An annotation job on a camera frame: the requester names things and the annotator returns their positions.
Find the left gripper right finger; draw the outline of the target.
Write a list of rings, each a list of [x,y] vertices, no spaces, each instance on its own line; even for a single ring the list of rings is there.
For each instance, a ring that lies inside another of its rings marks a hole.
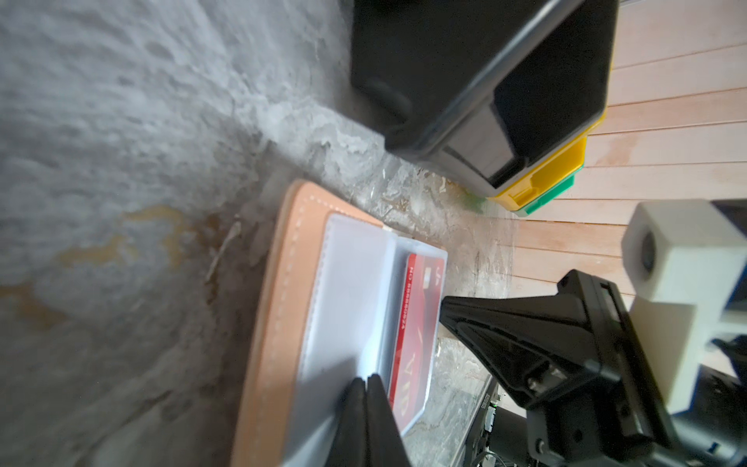
[[[375,467],[410,467],[410,459],[379,375],[367,380],[367,461]]]

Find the red VIP credit card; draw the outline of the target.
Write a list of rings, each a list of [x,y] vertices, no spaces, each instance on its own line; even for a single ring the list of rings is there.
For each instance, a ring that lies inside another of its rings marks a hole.
[[[445,280],[445,259],[406,256],[388,400],[401,434],[425,410]]]

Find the tan leather card holder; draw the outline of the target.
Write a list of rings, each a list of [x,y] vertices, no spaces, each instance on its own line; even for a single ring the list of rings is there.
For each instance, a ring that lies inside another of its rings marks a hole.
[[[350,383],[388,397],[406,256],[447,252],[305,180],[268,255],[233,441],[235,466],[326,466]]]

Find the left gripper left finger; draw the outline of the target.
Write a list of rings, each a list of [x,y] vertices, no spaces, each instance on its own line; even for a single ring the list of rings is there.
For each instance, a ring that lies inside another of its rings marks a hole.
[[[359,377],[350,383],[345,394],[340,422],[325,465],[368,465],[367,387]]]

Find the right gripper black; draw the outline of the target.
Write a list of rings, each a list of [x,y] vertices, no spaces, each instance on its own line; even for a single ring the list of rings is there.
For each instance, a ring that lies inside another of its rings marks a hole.
[[[746,388],[698,367],[694,405],[666,414],[617,287],[578,270],[554,296],[449,296],[441,323],[527,410],[547,466],[743,466]]]

